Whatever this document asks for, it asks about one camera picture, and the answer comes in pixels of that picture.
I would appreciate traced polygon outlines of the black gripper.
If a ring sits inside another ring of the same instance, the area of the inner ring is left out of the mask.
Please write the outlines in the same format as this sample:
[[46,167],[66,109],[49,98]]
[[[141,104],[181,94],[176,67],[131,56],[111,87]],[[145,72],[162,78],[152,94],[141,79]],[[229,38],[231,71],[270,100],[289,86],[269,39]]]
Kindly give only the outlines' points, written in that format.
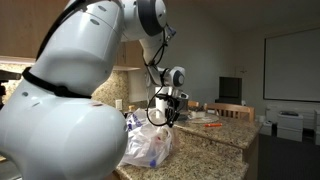
[[189,99],[189,95],[181,89],[172,88],[170,94],[159,94],[158,98],[167,102],[168,107],[165,109],[166,124],[173,127],[174,122],[178,118],[178,113]]

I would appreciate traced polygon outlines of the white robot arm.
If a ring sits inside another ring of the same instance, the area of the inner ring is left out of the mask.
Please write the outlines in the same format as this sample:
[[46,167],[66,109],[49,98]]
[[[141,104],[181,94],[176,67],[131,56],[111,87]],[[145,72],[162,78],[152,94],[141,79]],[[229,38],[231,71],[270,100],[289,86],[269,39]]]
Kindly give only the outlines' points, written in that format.
[[163,0],[69,0],[0,110],[1,155],[22,180],[104,180],[128,130],[124,115],[92,94],[125,41],[140,42],[154,84],[180,88],[184,69],[158,65],[173,35]]

